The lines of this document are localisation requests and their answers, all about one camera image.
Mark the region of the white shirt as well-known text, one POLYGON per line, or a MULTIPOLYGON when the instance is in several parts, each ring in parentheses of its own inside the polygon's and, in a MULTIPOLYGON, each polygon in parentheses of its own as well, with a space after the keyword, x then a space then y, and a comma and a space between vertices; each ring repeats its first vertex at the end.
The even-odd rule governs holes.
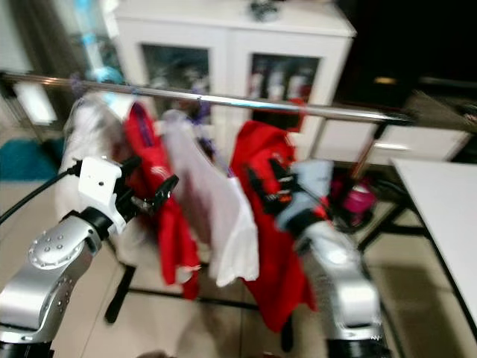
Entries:
POLYGON ((238 178, 208 160, 182 110, 161 116, 162 142, 178 176, 173 196, 198 241, 210 249, 210 276, 218 286, 259 279, 258 226, 238 178))

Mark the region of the red plastic hanger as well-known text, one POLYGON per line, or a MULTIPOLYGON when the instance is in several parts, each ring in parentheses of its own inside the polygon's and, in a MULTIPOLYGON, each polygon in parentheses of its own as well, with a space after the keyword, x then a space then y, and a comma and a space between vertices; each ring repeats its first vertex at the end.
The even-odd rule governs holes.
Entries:
POLYGON ((295 110, 295 119, 289 119, 288 125, 286 126, 287 132, 290 133, 299 133, 301 126, 303 126, 304 120, 306 120, 307 115, 307 101, 302 98, 290 98, 289 101, 296 106, 295 110))

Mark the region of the teal floor mat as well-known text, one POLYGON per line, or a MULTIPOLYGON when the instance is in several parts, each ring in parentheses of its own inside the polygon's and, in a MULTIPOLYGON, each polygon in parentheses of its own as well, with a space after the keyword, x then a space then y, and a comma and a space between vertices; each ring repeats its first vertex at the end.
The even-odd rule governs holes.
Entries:
POLYGON ((1 182, 51 180, 60 168, 33 139, 10 139, 0 147, 1 182))

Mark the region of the dark grey curtain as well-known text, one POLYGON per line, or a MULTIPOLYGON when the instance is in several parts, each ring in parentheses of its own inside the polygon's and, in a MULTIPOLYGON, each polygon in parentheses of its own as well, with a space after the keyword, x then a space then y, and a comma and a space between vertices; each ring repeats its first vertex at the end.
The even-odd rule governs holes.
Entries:
MULTIPOLYGON (((82 69, 58 13, 58 0, 7 0, 7 3, 28 62, 26 74, 68 78, 82 69)), ((26 106, 28 117, 44 134, 63 132, 75 101, 65 87, 21 82, 15 89, 21 92, 21 104, 26 106)))

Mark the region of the small pink object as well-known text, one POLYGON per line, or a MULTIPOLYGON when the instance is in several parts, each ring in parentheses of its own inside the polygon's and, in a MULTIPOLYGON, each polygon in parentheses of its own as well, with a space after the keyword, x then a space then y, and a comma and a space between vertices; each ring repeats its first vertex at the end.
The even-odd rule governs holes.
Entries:
POLYGON ((358 216, 369 213, 377 204, 378 195, 370 184, 355 184, 353 188, 347 190, 341 207, 349 214, 358 216))

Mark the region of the large red garment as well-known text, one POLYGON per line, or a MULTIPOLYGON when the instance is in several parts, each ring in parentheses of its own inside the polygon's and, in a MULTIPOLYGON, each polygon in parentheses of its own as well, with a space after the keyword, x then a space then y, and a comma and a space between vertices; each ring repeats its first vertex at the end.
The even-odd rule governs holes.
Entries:
POLYGON ((247 170, 252 169, 265 182, 268 193, 276 192, 279 184, 269 167, 269 158, 277 158, 287 168, 296 163, 296 153, 286 130, 263 122, 245 122, 236 136, 230 163, 258 228, 259 276, 244 283, 259 306, 263 323, 273 332, 282 330, 300 304, 314 309, 315 300, 293 249, 293 236, 276 228, 275 217, 266 213, 247 170))

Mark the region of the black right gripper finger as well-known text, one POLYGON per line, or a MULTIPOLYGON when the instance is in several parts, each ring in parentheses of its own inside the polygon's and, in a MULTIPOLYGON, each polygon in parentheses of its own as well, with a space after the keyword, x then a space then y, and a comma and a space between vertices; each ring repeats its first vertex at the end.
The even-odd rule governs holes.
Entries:
POLYGON ((268 200, 269 194, 265 190, 265 185, 262 180, 260 180, 260 176, 252 170, 252 168, 245 168, 245 171, 248 176, 250 187, 255 191, 256 195, 258 195, 260 200, 268 200))
POLYGON ((290 170, 281 157, 273 156, 269 158, 269 166, 274 173, 274 178, 279 184, 295 184, 296 175, 290 170))

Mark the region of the metal clothes rack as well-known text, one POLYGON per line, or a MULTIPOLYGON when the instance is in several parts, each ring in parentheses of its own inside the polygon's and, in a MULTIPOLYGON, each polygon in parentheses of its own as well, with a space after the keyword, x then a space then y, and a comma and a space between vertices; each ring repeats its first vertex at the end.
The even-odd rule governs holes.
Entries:
MULTIPOLYGON (((115 93, 129 93, 192 100, 268 112, 295 112, 290 101, 275 101, 252 98, 229 98, 229 96, 198 95, 171 91, 170 89, 146 89, 128 84, 98 83, 91 81, 68 81, 51 76, 14 74, 1 72, 3 84, 31 82, 53 87, 86 87, 115 93)), ((371 148, 389 126, 412 126, 417 119, 408 113, 382 113, 378 110, 358 110, 330 106, 306 107, 308 116, 343 119, 345 122, 374 123, 375 133, 369 139, 371 148)), ((347 190, 354 187, 347 182, 338 195, 327 201, 330 210, 326 222, 318 222, 295 236, 295 249, 303 263, 303 270, 313 290, 317 293, 325 343, 329 358, 391 358, 385 341, 382 316, 385 308, 379 300, 379 291, 371 282, 365 269, 360 250, 349 239, 350 226, 340 217, 341 204, 347 190)))

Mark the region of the red short sleeve shirt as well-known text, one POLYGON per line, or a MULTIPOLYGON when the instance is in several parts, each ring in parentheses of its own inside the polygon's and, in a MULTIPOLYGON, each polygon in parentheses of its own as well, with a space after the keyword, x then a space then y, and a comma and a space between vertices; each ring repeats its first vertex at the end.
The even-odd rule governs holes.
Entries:
MULTIPOLYGON (((162 181, 160 177, 174 174, 171 170, 171 161, 154 126, 153 116, 149 115, 154 127, 156 144, 153 147, 145 147, 134 133, 132 123, 128 121, 129 113, 130 110, 124 122, 124 133, 134 156, 141 157, 140 167, 130 176, 147 178, 150 191, 156 193, 162 181)), ((171 198, 156 215, 147 216, 145 222, 156 231, 153 237, 158 244, 158 258, 165 283, 180 286, 184 299, 197 299, 200 292, 198 283, 200 258, 197 243, 193 240, 181 206, 171 198)))

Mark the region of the small dark ornament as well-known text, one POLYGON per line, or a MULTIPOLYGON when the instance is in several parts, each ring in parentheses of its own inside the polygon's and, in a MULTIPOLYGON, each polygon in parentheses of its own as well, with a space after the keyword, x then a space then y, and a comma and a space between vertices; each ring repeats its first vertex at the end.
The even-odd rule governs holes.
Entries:
POLYGON ((272 22, 279 18, 277 0, 251 0, 248 8, 250 17, 256 22, 272 22))

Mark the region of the purple plastic hanger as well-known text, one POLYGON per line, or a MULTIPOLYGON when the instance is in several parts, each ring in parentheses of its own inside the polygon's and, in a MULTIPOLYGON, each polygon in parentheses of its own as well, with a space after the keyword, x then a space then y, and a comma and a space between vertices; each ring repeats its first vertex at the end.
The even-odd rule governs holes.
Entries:
POLYGON ((197 134, 200 146, 208 153, 215 153, 217 147, 215 147, 214 140, 206 128, 207 125, 211 124, 211 115, 212 105, 198 100, 195 102, 195 109, 193 116, 190 118, 190 122, 192 123, 195 134, 197 134))
POLYGON ((132 106, 130 106, 128 121, 132 123, 134 133, 145 147, 156 145, 156 134, 154 133, 152 120, 150 120, 149 113, 140 103, 139 98, 135 98, 132 106))

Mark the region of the light blue plastic hanger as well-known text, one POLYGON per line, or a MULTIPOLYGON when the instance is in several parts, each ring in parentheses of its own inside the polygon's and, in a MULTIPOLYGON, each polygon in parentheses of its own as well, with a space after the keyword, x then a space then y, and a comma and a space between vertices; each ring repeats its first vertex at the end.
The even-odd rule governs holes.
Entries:
POLYGON ((89 63, 89 78, 100 83, 121 84, 123 76, 118 69, 108 66, 98 44, 96 33, 95 0, 74 0, 76 27, 80 31, 86 61, 89 63))

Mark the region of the white low drawer cabinet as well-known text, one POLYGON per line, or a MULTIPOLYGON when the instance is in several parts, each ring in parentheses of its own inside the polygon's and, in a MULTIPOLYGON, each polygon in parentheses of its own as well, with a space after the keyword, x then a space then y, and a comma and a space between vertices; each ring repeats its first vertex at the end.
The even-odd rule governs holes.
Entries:
MULTIPOLYGON (((368 123, 325 122, 314 157, 354 163, 376 129, 368 123)), ((470 138, 463 131, 389 126, 374 145, 368 162, 388 165, 391 158, 446 161, 470 138)))

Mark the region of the white fluffy garment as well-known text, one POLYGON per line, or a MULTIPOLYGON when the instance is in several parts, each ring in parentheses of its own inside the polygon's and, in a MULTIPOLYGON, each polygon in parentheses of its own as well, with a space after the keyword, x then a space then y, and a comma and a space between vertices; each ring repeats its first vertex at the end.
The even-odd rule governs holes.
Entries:
MULTIPOLYGON (((121 163, 130 156, 123 134, 122 120, 104 95, 85 95, 72 106, 64 126, 65 150, 59 166, 62 172, 80 165, 86 157, 104 157, 121 163)), ((68 174, 54 185, 54 208, 59 217, 71 211, 82 212, 78 197, 78 173, 68 174)), ((117 235, 125 231, 128 222, 113 222, 108 230, 117 235)))

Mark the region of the light grey table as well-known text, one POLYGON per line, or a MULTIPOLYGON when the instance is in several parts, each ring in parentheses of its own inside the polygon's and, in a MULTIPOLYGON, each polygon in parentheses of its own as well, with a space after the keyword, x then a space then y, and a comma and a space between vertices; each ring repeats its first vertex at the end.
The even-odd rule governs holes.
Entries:
POLYGON ((393 158, 477 341, 477 164, 393 158))

